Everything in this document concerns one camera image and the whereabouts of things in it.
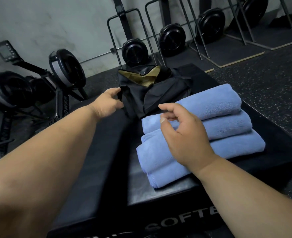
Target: black duffel bag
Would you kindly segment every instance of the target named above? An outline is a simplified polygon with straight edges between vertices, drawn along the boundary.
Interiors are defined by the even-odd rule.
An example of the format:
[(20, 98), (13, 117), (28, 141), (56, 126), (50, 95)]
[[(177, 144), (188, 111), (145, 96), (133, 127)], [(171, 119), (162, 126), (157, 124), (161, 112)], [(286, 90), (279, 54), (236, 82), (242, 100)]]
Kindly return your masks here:
[(117, 72), (124, 102), (124, 111), (130, 117), (143, 118), (158, 111), (158, 104), (176, 102), (190, 95), (191, 77), (182, 76), (176, 69), (142, 65), (120, 69)]

